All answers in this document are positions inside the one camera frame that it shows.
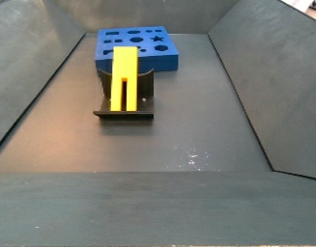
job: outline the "yellow block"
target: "yellow block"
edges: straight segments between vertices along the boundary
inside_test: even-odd
[[[111,78],[111,111],[122,111],[126,83],[126,111],[137,111],[138,47],[114,47]]]

